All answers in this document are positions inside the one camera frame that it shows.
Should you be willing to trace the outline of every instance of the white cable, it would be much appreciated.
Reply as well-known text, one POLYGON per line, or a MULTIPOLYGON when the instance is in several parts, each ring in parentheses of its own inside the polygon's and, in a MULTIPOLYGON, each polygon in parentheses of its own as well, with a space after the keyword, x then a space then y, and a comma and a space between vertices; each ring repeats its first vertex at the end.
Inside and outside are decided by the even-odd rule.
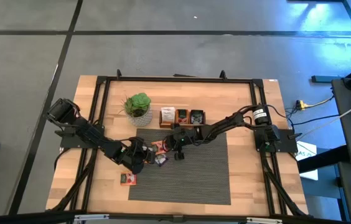
POLYGON ((306 135, 308 135, 308 134, 310 134, 310 133, 312 133, 312 132, 314 132, 314 131, 316 131, 316 130, 318 130, 318 129, 320 129, 320 128, 323 128, 324 126, 327 126, 328 124, 337 121, 338 119, 342 118, 343 116, 345 116, 345 115, 348 114, 349 112, 351 112, 351 109, 349 109, 347 112, 345 112, 344 114, 340 115, 339 117, 337 117, 337 118, 335 118, 335 119, 333 119, 333 120, 331 120, 331 121, 329 121, 329 122, 327 122, 327 123, 325 123, 325 124, 323 124, 323 125, 321 125, 321 126, 318 126, 318 127, 314 128, 314 129, 310 130, 310 131, 307 132, 306 134, 303 134, 299 139, 297 139, 297 141, 300 141, 304 136, 306 136, 306 135))

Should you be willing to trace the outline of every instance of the snack package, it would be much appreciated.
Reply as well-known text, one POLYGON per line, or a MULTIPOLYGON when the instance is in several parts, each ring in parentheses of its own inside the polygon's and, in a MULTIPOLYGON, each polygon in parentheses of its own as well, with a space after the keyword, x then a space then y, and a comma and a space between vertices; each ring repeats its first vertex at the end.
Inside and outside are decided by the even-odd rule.
POLYGON ((169 158, 165 154, 157 155, 155 158, 155 162, 159 167, 163 166, 168 160, 169 158))
POLYGON ((202 110, 191 110, 189 113, 190 124, 203 124, 204 112, 202 110))
POLYGON ((176 109, 174 107, 161 108, 162 123, 174 123, 176 117, 176 109))
POLYGON ((188 110, 185 109, 178 109, 175 112, 176 116, 176 123, 179 124, 188 124, 188 110))
POLYGON ((153 151, 156 152, 156 155, 160 155, 167 152, 165 150, 165 146, 163 146, 162 143, 163 141, 156 141, 151 143, 153 151))
POLYGON ((130 186, 137 184, 137 175, 134 175, 131 171, 122 172, 120 174, 120 185, 130 186))

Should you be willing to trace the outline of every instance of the red package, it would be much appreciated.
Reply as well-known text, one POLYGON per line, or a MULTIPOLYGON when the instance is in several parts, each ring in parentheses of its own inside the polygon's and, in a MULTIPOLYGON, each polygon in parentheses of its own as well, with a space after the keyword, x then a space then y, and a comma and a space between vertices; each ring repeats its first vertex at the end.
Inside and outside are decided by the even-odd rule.
POLYGON ((152 148, 156 152, 156 155, 167 153, 166 145, 163 147, 162 143, 163 143, 163 141, 156 141, 156 142, 151 143, 152 148))
POLYGON ((130 186, 137 184, 137 175, 132 172, 122 172, 120 175, 120 185, 130 186))

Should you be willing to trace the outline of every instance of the concrete floor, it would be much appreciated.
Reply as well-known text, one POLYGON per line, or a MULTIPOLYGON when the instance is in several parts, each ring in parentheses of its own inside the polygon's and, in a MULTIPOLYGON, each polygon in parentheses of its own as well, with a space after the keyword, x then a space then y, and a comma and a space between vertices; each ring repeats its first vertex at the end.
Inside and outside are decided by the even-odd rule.
MULTIPOLYGON (((0 0, 0 29, 67 30, 76 0, 0 0)), ((84 0, 76 30, 351 30, 338 2, 283 0, 84 0)), ((64 36, 0 36, 0 215, 6 213, 32 131, 41 111, 64 36)), ((331 96, 329 84, 313 84, 312 75, 345 76, 351 72, 351 38, 258 36, 73 36, 55 92, 73 98, 79 75, 171 76, 174 73, 217 77, 276 78, 285 107, 297 99, 315 103, 331 96)), ((336 114, 335 102, 293 116, 304 121, 336 114)), ((321 124, 309 123, 305 132, 321 124)), ((44 211, 60 139, 48 124, 19 212, 44 211)), ((344 143, 340 123, 304 139, 319 147, 344 143)), ((316 217, 340 219, 331 199, 307 198, 316 217)))

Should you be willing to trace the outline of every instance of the succulent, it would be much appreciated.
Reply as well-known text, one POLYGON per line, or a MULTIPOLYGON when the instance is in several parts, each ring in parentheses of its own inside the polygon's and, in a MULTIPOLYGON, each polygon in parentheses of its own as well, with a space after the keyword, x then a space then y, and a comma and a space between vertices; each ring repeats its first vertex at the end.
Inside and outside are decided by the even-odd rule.
POLYGON ((125 112, 132 117, 140 117, 149 109, 151 99, 145 93, 138 93, 124 102, 125 112))

